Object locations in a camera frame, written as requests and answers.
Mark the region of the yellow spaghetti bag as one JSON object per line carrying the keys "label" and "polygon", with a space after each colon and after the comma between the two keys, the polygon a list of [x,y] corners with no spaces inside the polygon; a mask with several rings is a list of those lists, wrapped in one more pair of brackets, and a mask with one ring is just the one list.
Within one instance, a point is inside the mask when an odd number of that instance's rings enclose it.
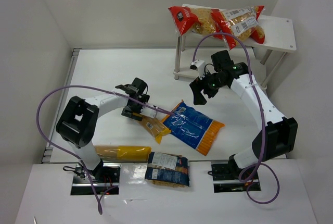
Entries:
{"label": "yellow spaghetti bag", "polygon": [[137,121],[137,123],[142,126],[158,144],[161,144],[164,136],[171,133],[171,130],[156,117],[143,116],[142,120]]}
{"label": "yellow spaghetti bag", "polygon": [[94,148],[103,161],[145,162],[151,153],[149,146],[95,145]]}

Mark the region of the blue orange spaghetti bag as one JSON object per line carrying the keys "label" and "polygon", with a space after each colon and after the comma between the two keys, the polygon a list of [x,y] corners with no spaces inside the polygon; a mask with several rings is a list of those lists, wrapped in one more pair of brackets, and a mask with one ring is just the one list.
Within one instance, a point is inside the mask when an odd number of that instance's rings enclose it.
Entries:
{"label": "blue orange spaghetti bag", "polygon": [[178,103],[172,113],[172,115],[165,116],[162,123],[173,136],[200,154],[207,156],[219,131],[225,127],[225,124],[195,110],[184,101]]}

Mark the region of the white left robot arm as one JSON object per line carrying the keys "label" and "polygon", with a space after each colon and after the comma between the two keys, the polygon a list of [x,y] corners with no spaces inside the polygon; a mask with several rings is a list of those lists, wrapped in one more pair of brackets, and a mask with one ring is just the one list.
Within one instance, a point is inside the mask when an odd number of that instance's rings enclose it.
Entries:
{"label": "white left robot arm", "polygon": [[104,93],[91,98],[74,96],[67,103],[57,125],[56,131],[69,143],[92,176],[98,180],[106,175],[102,159],[93,146],[98,118],[118,108],[121,115],[137,121],[144,116],[153,116],[153,110],[145,110],[143,104],[150,96],[145,92],[148,85],[135,78],[131,84],[117,85],[112,94]]}

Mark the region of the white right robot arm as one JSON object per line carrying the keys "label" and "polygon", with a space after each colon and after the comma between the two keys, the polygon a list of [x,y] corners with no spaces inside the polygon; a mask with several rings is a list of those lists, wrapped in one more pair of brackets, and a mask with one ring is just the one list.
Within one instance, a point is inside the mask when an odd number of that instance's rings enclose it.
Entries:
{"label": "white right robot arm", "polygon": [[190,68],[198,71],[198,77],[190,84],[194,104],[205,105],[220,88],[229,87],[251,112],[259,129],[258,135],[245,150],[229,157],[228,168],[235,176],[259,162],[273,159],[294,149],[298,123],[287,118],[268,99],[257,84],[251,71],[251,63],[234,63],[228,51],[211,55],[214,72],[206,70],[203,60],[194,60]]}

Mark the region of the red pasta bag right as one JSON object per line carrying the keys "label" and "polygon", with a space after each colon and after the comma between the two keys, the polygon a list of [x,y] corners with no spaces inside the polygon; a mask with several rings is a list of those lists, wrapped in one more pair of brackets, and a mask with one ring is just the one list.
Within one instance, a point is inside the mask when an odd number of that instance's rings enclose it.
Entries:
{"label": "red pasta bag right", "polygon": [[231,10],[211,10],[211,17],[216,25],[218,32],[227,33],[227,36],[222,36],[228,49],[233,49],[239,42],[248,38],[252,38],[259,44],[265,42],[265,33],[259,25],[258,18],[265,6],[248,6],[244,8]]}

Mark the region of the red pasta bag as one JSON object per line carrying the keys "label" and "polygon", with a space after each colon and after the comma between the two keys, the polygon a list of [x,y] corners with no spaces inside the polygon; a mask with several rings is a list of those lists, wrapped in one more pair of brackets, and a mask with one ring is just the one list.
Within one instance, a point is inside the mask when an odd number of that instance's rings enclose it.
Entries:
{"label": "red pasta bag", "polygon": [[228,49],[233,49],[239,42],[248,38],[252,38],[259,44],[265,42],[265,33],[259,25],[258,18],[265,6],[248,6],[244,8],[231,10],[211,10],[211,17],[216,25],[218,32],[227,33],[227,36],[222,36]]}
{"label": "red pasta bag", "polygon": [[212,18],[212,13],[220,12],[219,9],[172,6],[168,10],[180,35],[193,31],[206,36],[219,31]]}

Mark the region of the red pasta bag left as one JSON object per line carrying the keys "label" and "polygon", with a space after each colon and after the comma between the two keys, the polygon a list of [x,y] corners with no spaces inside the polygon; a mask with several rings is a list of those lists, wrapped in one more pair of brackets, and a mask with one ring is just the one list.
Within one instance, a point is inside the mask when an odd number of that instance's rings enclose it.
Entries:
{"label": "red pasta bag left", "polygon": [[212,13],[220,12],[219,9],[172,6],[168,10],[180,35],[193,31],[206,36],[219,31],[212,18]]}

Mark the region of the dark blue pasta bag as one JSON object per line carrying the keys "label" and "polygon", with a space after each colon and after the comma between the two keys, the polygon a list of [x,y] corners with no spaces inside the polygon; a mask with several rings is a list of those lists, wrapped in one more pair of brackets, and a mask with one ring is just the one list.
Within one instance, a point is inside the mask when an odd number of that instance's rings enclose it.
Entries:
{"label": "dark blue pasta bag", "polygon": [[148,156],[145,180],[159,186],[190,186],[189,162],[184,156],[152,152]]}

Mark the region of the yellow spaghetti bag front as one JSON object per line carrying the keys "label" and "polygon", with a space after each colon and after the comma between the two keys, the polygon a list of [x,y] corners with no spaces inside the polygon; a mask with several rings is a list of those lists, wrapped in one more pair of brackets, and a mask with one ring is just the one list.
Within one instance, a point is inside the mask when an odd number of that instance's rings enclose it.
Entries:
{"label": "yellow spaghetti bag front", "polygon": [[94,148],[103,161],[145,162],[151,153],[149,146],[95,145]]}

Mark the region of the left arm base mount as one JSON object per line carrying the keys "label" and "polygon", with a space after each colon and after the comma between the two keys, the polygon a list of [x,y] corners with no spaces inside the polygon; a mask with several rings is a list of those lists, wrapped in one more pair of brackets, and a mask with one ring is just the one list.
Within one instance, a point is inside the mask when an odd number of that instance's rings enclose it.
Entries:
{"label": "left arm base mount", "polygon": [[[115,163],[106,163],[106,172],[96,179],[92,176],[92,182],[98,195],[118,195],[121,165]],[[73,180],[71,186],[71,195],[93,195],[91,184],[88,180],[86,172],[84,172],[80,164],[72,166],[64,166],[63,171],[72,172]]]}

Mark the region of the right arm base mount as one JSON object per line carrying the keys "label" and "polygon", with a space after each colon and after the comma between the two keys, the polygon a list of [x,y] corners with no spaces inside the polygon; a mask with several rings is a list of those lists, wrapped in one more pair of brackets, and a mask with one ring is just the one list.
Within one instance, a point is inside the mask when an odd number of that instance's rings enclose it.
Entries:
{"label": "right arm base mount", "polygon": [[261,191],[259,176],[256,174],[253,179],[246,183],[240,183],[228,169],[227,163],[212,162],[211,170],[207,172],[212,177],[214,193],[233,193]]}

